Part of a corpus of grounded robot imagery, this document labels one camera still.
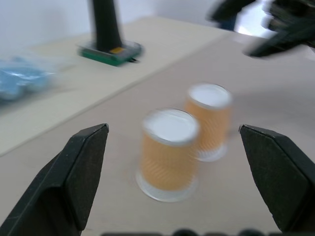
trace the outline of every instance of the paper cup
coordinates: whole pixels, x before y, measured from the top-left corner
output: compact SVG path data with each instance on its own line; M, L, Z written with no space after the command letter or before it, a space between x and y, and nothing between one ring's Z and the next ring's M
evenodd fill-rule
M189 89L185 110L200 125L200 161L215 161L225 155L231 103L231 93L219 85L201 83Z
M137 182L153 199L176 202L196 188L199 124L173 109L150 113L143 122L143 146Z

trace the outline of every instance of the light wooden surface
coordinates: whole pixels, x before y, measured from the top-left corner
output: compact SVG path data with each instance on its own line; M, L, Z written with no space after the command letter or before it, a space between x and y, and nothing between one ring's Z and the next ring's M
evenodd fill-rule
M110 132L105 161L83 236L121 231L170 234L184 227L198 233L277 231L252 179L237 130L246 123L288 135L314 161L314 61L303 52L251 59L233 37L231 33L0 158L0 222L72 134L106 122ZM141 121L157 108L183 108L187 89L201 81L222 85L234 95L228 153L214 163L200 163L199 187L191 198L157 202L135 182Z
M227 32L159 17L123 27L129 41L142 44L139 64L109 66L77 55L82 35L36 47L40 55L62 56L73 66L56 75L53 87L0 107L0 155L187 57Z

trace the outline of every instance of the wooden table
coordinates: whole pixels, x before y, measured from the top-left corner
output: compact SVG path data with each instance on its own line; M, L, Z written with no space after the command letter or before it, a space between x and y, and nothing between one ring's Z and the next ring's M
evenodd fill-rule
M252 179L237 130L246 123L288 135L314 161L315 62L303 51L251 59L234 38L230 33L0 158L0 221L72 134L106 122L110 132L105 161L82 235L170 234L178 228L229 234L244 228L277 231ZM201 81L220 84L234 94L228 153L214 163L200 163L199 187L192 197L173 204L157 202L135 182L141 121L157 108L183 108L187 89Z

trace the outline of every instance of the orange paper cup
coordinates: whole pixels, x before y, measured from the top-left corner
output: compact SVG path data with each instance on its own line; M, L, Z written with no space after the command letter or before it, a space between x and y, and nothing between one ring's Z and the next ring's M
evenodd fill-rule
M200 161L215 161L225 155L231 103L231 93L219 85L200 83L189 89L185 110L200 125Z
M184 111L157 110L144 119L137 182L145 194L176 202L195 190L198 133L197 120Z

